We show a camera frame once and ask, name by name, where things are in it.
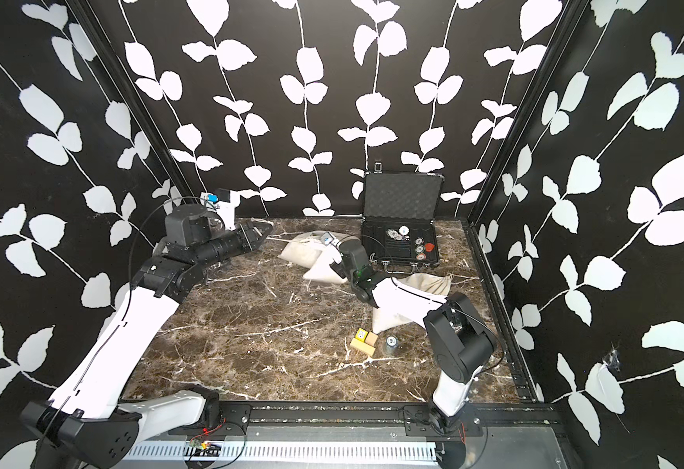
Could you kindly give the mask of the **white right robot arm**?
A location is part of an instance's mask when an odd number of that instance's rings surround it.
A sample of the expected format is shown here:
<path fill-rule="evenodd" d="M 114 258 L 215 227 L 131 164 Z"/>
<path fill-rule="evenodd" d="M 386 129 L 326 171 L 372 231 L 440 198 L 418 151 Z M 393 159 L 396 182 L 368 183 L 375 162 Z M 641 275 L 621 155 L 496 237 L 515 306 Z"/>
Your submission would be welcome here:
<path fill-rule="evenodd" d="M 362 242 L 353 236 L 332 238 L 335 250 L 330 268 L 347 279 L 363 303 L 395 313 L 422 326 L 441 374 L 430 401 L 426 422 L 439 436 L 465 435 L 474 417 L 467 410 L 469 389 L 488 368 L 500 342 L 467 296 L 422 292 L 399 279 L 375 271 Z"/>

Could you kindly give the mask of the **cream cloth bag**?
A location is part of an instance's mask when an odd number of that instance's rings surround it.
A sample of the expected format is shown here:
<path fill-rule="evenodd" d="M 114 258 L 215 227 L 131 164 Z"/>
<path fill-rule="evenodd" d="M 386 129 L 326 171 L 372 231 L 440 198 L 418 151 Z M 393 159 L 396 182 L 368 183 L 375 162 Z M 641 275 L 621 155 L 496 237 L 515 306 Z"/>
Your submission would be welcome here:
<path fill-rule="evenodd" d="M 310 269 L 321 253 L 327 248 L 327 246 L 324 246 L 319 240 L 319 235 L 322 232 L 328 231 L 314 231 L 299 234 L 283 248 L 283 251 L 279 254 L 279 258 Z"/>
<path fill-rule="evenodd" d="M 328 246 L 315 261 L 313 266 L 303 275 L 306 281 L 316 281 L 317 283 L 329 283 L 330 285 L 344 285 L 346 279 L 340 279 L 329 267 L 330 246 Z"/>
<path fill-rule="evenodd" d="M 427 314 L 446 302 L 452 279 L 429 274 L 383 279 L 372 291 L 372 331 L 379 334 L 411 322 L 425 328 Z"/>

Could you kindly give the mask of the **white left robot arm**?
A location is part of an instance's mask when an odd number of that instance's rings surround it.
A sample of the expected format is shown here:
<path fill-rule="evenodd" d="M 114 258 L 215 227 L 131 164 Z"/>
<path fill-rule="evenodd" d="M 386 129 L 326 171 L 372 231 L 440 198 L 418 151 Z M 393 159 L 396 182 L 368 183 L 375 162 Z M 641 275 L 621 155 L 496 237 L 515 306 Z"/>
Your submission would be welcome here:
<path fill-rule="evenodd" d="M 111 468 L 138 443 L 181 427 L 211 432 L 225 423 L 219 394 L 202 386 L 139 404 L 120 396 L 137 363 L 207 271 L 257 250 L 273 232 L 266 221 L 212 230 L 221 215 L 200 203 L 177 206 L 165 235 L 128 274 L 122 307 L 68 379 L 44 402 L 31 402 L 21 421 L 38 438 L 33 468 Z"/>

